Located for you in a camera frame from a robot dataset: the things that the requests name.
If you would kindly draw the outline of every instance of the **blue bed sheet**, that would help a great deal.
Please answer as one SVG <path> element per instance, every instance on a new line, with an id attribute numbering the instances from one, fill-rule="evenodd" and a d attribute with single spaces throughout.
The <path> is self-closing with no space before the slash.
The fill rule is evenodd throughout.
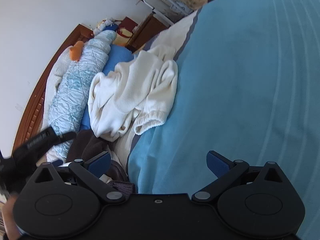
<path id="1" fill-rule="evenodd" d="M 132 52 L 127 48 L 114 45 L 114 44 L 111 44 L 110 47 L 111 47 L 111 50 L 109 52 L 109 60 L 107 61 L 105 67 L 102 70 L 102 72 L 105 75 L 108 75 L 110 71 L 115 70 L 115 66 L 119 62 L 129 62 L 133 60 Z M 84 109 L 84 114 L 82 116 L 79 130 L 87 130 L 90 128 L 91 128 L 91 125 L 90 125 L 89 110 L 87 105 Z"/>
<path id="2" fill-rule="evenodd" d="M 302 239 L 320 238 L 320 0 L 215 0 L 177 59 L 172 111 L 128 162 L 139 193 L 193 194 L 208 151 L 276 161 L 302 198 Z"/>

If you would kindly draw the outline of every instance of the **black device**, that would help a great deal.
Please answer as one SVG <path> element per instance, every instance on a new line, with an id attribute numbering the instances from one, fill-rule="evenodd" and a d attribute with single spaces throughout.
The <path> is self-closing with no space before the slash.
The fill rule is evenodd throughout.
<path id="1" fill-rule="evenodd" d="M 21 239 L 298 239 L 304 205 L 275 162 L 249 166 L 210 151 L 207 166 L 218 179 L 191 199 L 187 194 L 126 199 L 82 160 L 68 167 L 47 162 L 35 169 L 51 144 L 74 137 L 52 132 L 49 128 L 46 136 L 32 138 L 12 158 L 1 160 L 2 191 L 18 191 L 33 173 L 13 208 Z M 22 162 L 27 165 L 23 172 L 18 170 Z"/>

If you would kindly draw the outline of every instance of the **wall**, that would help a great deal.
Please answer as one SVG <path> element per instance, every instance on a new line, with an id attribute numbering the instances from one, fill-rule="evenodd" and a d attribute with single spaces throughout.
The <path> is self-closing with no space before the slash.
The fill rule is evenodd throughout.
<path id="1" fill-rule="evenodd" d="M 10 156 L 30 95 L 57 49 L 79 24 L 151 12 L 137 0 L 0 0 L 0 149 Z"/>

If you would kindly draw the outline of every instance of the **wooden headboard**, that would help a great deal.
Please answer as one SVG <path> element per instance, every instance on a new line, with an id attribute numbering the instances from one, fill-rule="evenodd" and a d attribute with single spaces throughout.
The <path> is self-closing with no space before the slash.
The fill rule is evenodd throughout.
<path id="1" fill-rule="evenodd" d="M 16 138 L 13 144 L 13 150 L 19 147 L 22 143 L 27 141 L 30 137 L 37 134 L 39 125 L 43 118 L 44 112 L 44 95 L 47 79 L 53 65 L 56 63 L 60 54 L 69 46 L 73 46 L 77 41 L 86 42 L 93 37 L 93 32 L 79 24 L 68 38 L 64 41 L 56 54 L 50 60 L 49 64 L 45 68 L 41 75 L 32 95 L 27 103 L 26 109 L 21 118 Z"/>

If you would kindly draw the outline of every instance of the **white sweatshirt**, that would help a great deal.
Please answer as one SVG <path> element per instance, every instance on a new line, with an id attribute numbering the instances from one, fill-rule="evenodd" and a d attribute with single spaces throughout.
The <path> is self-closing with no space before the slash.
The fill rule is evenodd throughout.
<path id="1" fill-rule="evenodd" d="M 134 121 L 138 135 L 165 123 L 177 90 L 175 49 L 159 45 L 121 62 L 107 76 L 98 73 L 89 92 L 89 116 L 96 137 L 115 141 Z"/>

